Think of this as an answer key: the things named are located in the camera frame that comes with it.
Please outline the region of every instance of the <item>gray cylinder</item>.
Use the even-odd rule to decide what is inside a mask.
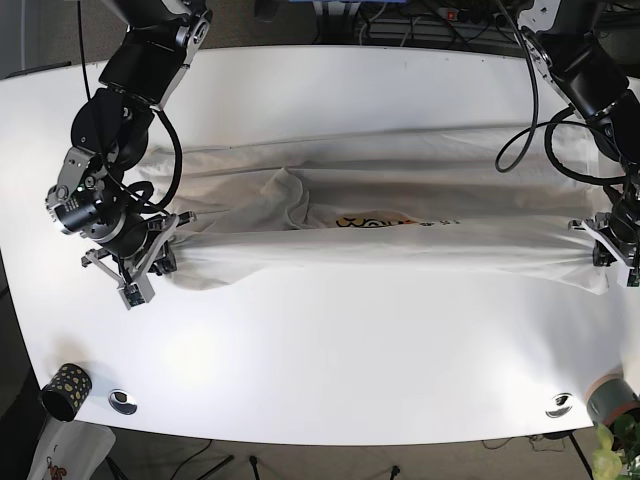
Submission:
[[[610,427],[620,415],[636,408],[640,408],[638,396],[622,375],[603,377],[587,392],[587,412],[593,423]]]

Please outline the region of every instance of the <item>floor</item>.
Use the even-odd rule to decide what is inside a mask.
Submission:
[[[169,479],[179,463],[207,445],[205,440],[118,430],[112,458],[130,480]],[[596,448],[592,429],[577,432],[585,454]],[[505,440],[485,442],[497,448]],[[196,479],[227,455],[234,461],[211,478],[253,480],[249,456],[259,459],[262,480],[388,480],[398,465],[398,480],[587,480],[569,440],[513,439],[488,450],[481,442],[402,447],[309,447],[214,442],[189,462],[177,479]],[[112,480],[103,464],[93,480]]]
[[[210,0],[209,3],[213,9],[213,26],[205,47],[309,44],[316,35],[313,9],[307,3],[282,4],[273,23],[260,23],[253,18],[251,0]],[[105,60],[119,45],[125,27],[99,0],[83,0],[83,7],[87,58]],[[38,54],[41,65],[79,62],[74,2],[41,1]],[[630,55],[626,47],[624,55]],[[6,285],[1,267],[0,261],[0,291]],[[18,392],[29,361],[9,296],[0,301],[0,319],[1,414]],[[169,479],[180,462],[207,444],[202,439],[121,429],[115,429],[115,433],[117,442],[111,456],[130,480]],[[576,432],[576,437],[590,457],[589,452],[596,446],[593,429]],[[189,462],[177,479],[195,479],[229,454],[235,455],[235,460],[212,478],[252,479],[250,455],[260,459],[263,480],[386,480],[393,465],[402,470],[398,480],[588,478],[568,440],[563,443],[517,438],[502,446],[504,441],[506,439],[402,447],[313,447],[215,441],[206,452]],[[92,478],[111,480],[113,477],[103,464]]]
[[[66,0],[40,0],[40,65],[80,62],[76,4]],[[253,18],[253,0],[209,0],[213,19],[204,48],[256,45],[306,45],[316,36],[310,3],[280,5],[271,23]],[[87,61],[106,60],[116,51],[126,28],[100,0],[83,0],[83,32]]]

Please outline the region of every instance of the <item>white table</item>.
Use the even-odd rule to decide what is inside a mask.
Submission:
[[[94,86],[101,67],[89,68]],[[540,84],[545,119],[564,104]],[[530,97],[516,59],[251,48],[199,53],[167,113],[185,147],[240,145],[526,125]],[[44,208],[84,101],[78,68],[0,83],[0,246],[40,384],[64,362],[93,378],[78,419],[255,442],[451,442],[587,426],[579,404],[548,418],[549,400],[580,397],[621,361],[640,387],[635,290],[596,297],[507,275],[289,268],[206,292],[154,278],[153,302],[127,312],[111,279],[81,268],[91,244],[60,234]],[[150,136],[169,145],[159,122]],[[135,415],[110,408],[115,388],[136,398]]]

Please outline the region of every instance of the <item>cable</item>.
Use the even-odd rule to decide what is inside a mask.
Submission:
[[[131,192],[126,186],[124,186],[122,182],[116,179],[109,171],[109,168],[107,165],[107,155],[104,152],[104,147],[100,139],[99,116],[96,112],[93,102],[91,101],[91,91],[89,89],[89,80],[87,78],[87,63],[84,55],[84,36],[82,33],[82,7],[80,5],[80,1],[78,1],[76,5],[77,5],[77,14],[78,14],[78,40],[80,43],[80,62],[82,64],[82,76],[84,78],[84,88],[85,88],[85,93],[87,95],[87,103],[89,104],[89,109],[91,110],[93,127],[96,135],[96,141],[98,143],[98,150],[99,150],[98,153],[99,153],[100,161],[102,162],[102,166],[107,172],[107,175],[109,176],[109,178],[124,192],[129,194],[129,196],[133,197],[136,201],[141,202],[144,205],[148,205],[154,212],[164,213],[166,216],[169,216],[169,212],[167,212],[166,210],[156,207],[154,203],[150,202],[149,200],[144,200],[140,198],[138,195],[136,195],[135,193]]]
[[[536,448],[536,442],[540,442],[544,440],[543,435],[529,435],[527,439],[529,440],[529,445],[531,445],[531,450],[536,453],[542,453],[542,452],[562,453],[567,448],[567,445],[564,442],[564,438],[561,439],[562,448],[559,448],[559,449],[558,448],[540,448],[540,449]]]
[[[506,150],[505,148],[503,148],[501,152],[498,154],[498,156],[496,157],[496,161],[495,161],[496,170],[500,173],[507,173],[518,166],[518,164],[522,161],[524,156],[527,154],[527,151],[531,146],[531,142],[533,142],[533,136],[536,133],[536,128],[538,125],[538,111],[540,109],[540,100],[538,98],[538,82],[536,80],[536,73],[533,69],[533,60],[531,60],[531,52],[529,52],[527,45],[524,43],[524,38],[522,37],[522,33],[520,33],[520,30],[518,30],[518,26],[513,21],[513,18],[511,18],[511,15],[509,15],[509,12],[507,12],[507,9],[502,3],[502,0],[494,0],[494,1],[496,2],[496,5],[498,5],[498,8],[502,12],[502,14],[507,18],[507,21],[509,22],[511,29],[513,30],[513,32],[516,35],[516,38],[518,39],[518,44],[520,45],[520,48],[522,48],[522,50],[524,51],[524,59],[527,62],[527,70],[529,71],[529,78],[531,79],[531,93],[533,94],[533,112],[531,116],[531,127],[529,129],[529,135],[527,136],[527,139],[524,142],[524,146],[522,147],[522,150],[520,151],[516,159],[513,161],[513,163],[511,163],[511,165],[507,167],[500,166],[500,158],[502,157],[502,153],[504,153],[504,151]]]
[[[380,17],[380,15],[384,13],[386,8],[387,8],[387,4],[383,3],[382,8],[378,11],[378,13],[376,13],[373,17],[371,17],[371,20],[367,21],[366,26],[363,25],[360,28],[360,35],[358,36],[358,41],[360,43],[360,46],[362,46],[362,34],[364,33],[365,28],[367,29],[367,34],[368,34],[369,30],[371,30],[371,25],[373,25],[373,22],[375,22]]]
[[[591,480],[593,480],[593,471],[591,470],[591,465],[589,465],[589,462],[587,462],[587,459],[585,458],[584,453],[582,453],[582,449],[580,448],[580,445],[578,444],[578,441],[576,440],[576,437],[573,436],[573,433],[569,434],[569,440],[571,440],[571,443],[573,444],[573,448],[576,449],[576,453],[580,457],[580,461],[582,462],[582,466],[587,471],[587,474],[589,475],[589,478]]]
[[[473,42],[476,38],[479,38],[484,32],[486,32],[489,29],[490,26],[491,24],[487,23],[487,25],[482,30],[480,30],[480,33],[478,33],[474,37],[468,38],[467,42]]]
[[[184,467],[187,464],[187,462],[189,462],[189,460],[192,460],[192,459],[196,458],[198,455],[200,455],[202,452],[204,452],[206,449],[208,449],[211,446],[212,443],[213,443],[213,440],[209,440],[209,442],[207,443],[206,447],[204,447],[202,450],[199,450],[198,452],[194,453],[189,458],[187,458],[184,462],[182,462],[180,465],[178,465],[178,468],[176,468],[175,472],[173,472],[173,475],[171,475],[171,478],[169,480],[173,480],[176,477],[176,475],[178,474],[178,472],[180,471],[180,469],[182,467]]]
[[[553,153],[553,132],[555,131],[558,125],[576,125],[576,126],[580,125],[582,128],[589,129],[591,132],[595,133],[596,135],[600,135],[607,142],[609,142],[609,139],[605,135],[603,135],[601,132],[596,130],[595,128],[590,127],[589,125],[586,125],[584,123],[569,122],[565,120],[567,117],[569,117],[572,114],[573,114],[573,110],[571,109],[571,107],[567,107],[564,110],[561,110],[558,113],[556,113],[551,118],[551,121],[544,122],[544,126],[547,126],[547,129],[544,133],[544,150],[545,150],[545,153],[547,154],[547,157],[549,158],[549,161],[551,162],[551,165],[553,165],[556,168],[556,170],[558,170],[563,175],[566,175],[567,177],[573,180],[576,180],[577,182],[588,183],[590,185],[599,185],[599,186],[620,185],[624,183],[625,181],[624,176],[611,177],[611,178],[592,177],[591,175],[584,175],[582,173],[574,172],[573,170],[568,169],[567,167],[562,165],[562,163],[560,163],[560,160],[558,160],[558,157],[556,157],[555,154]]]
[[[400,42],[401,48],[404,47],[404,44],[407,41],[407,38],[409,38],[409,34],[411,34],[411,37],[413,37],[413,27],[416,25],[416,23],[420,21],[420,19],[422,19],[422,17],[418,16],[413,20],[409,21],[410,27],[409,27],[409,30],[407,30],[407,33],[404,34],[404,37],[402,37],[402,41]]]
[[[107,465],[109,470],[111,470],[111,475],[113,475],[114,480],[129,480],[127,476],[124,474],[120,467],[116,462],[113,461],[111,457],[107,457]]]
[[[538,123],[536,125],[536,129],[537,128],[541,128],[541,127],[547,127],[547,126],[552,126],[555,129],[555,127],[557,127],[558,125],[573,125],[575,127],[582,127],[582,128],[586,128],[586,129],[590,130],[591,132],[593,132],[595,134],[602,135],[602,133],[600,133],[595,128],[590,127],[589,125],[586,125],[584,123],[572,122],[572,121],[568,121],[568,120],[559,120],[559,121],[551,120],[549,122]],[[516,140],[518,140],[520,137],[522,137],[523,135],[528,133],[530,130],[531,130],[531,127],[526,128],[526,129],[522,130],[521,132],[519,132],[518,134],[516,134],[513,137],[511,137],[511,139],[507,143],[504,144],[504,147],[502,147],[502,150],[500,150],[500,152],[498,153],[498,157],[497,157],[498,160],[502,157],[502,155],[505,153],[505,151]],[[573,179],[573,180],[575,180],[577,182],[588,183],[589,185],[604,186],[604,185],[620,185],[625,180],[625,177],[598,178],[598,177],[592,177],[590,175],[583,175],[581,173],[574,172],[573,170],[568,169],[562,163],[560,163],[560,160],[558,160],[558,158],[553,154],[553,150],[551,148],[549,148],[549,149],[546,148],[546,144],[545,144],[545,152],[546,152],[547,156],[549,157],[549,161],[551,162],[551,164],[560,173],[562,173],[563,175],[566,175],[567,177],[569,177],[569,178],[571,178],[571,179]]]
[[[447,27],[449,29],[449,31],[451,31],[451,33],[455,37],[457,37],[462,42],[462,44],[467,47],[467,49],[469,49],[470,52],[474,51],[473,48],[471,47],[471,45],[469,45],[469,42],[467,42],[467,40],[462,35],[460,35],[460,32],[458,32],[458,30],[453,25],[451,25],[451,22],[449,22],[449,21],[445,20],[444,18],[442,18],[440,16],[440,14],[436,10],[434,10],[433,7],[431,5],[429,5],[425,0],[420,0],[420,3],[424,6],[424,8],[426,8],[431,13],[431,15],[433,15],[435,17],[436,20],[438,20],[445,27]]]
[[[496,446],[496,447],[489,447],[487,445],[487,441],[486,440],[482,440],[482,446],[484,448],[486,448],[487,450],[500,450],[502,447],[504,447],[507,443],[509,443],[511,440],[513,440],[516,437],[511,437],[508,438],[507,440],[505,440],[503,443],[501,443],[500,445]]]
[[[164,110],[159,110],[157,112],[158,118],[164,128],[167,130],[169,137],[171,138],[171,143],[173,145],[173,151],[175,154],[175,165],[173,167],[173,177],[171,178],[171,184],[169,185],[169,189],[165,196],[158,203],[153,205],[153,207],[142,207],[140,211],[142,213],[155,213],[158,210],[163,210],[164,208],[171,203],[173,197],[175,197],[176,192],[178,191],[178,187],[180,186],[180,178],[182,178],[182,146],[180,145],[180,139],[178,138],[178,134],[176,133],[173,125],[169,121],[169,117],[164,112]]]
[[[554,452],[554,453],[562,453],[564,452],[566,445],[564,443],[564,438],[562,439],[562,449],[555,449],[555,448],[543,448],[543,449],[537,449],[535,442],[539,442],[540,440],[542,440],[542,438],[540,438],[540,435],[527,435],[527,440],[529,440],[529,445],[531,445],[531,451],[536,452],[536,453],[542,453],[542,452]],[[487,441],[486,440],[482,440],[482,446],[486,449],[486,450],[500,450],[501,448],[503,448],[504,446],[506,446],[511,440],[513,440],[514,438],[518,438],[518,437],[511,437],[506,439],[504,442],[502,442],[499,445],[496,445],[494,447],[490,447],[489,445],[487,445]]]
[[[516,42],[513,38],[511,38],[509,35],[507,35],[506,33],[504,33],[502,31],[502,29],[500,28],[500,26],[498,26],[498,24],[496,23],[496,30],[498,31],[498,33],[500,35],[502,35],[504,38],[506,38],[507,40],[509,40],[509,42],[511,43],[515,43],[516,45],[518,44],[518,42]]]

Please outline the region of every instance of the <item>black cup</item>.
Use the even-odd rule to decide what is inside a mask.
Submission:
[[[40,403],[49,414],[61,422],[70,422],[91,392],[87,372],[73,363],[65,363],[40,391]]]

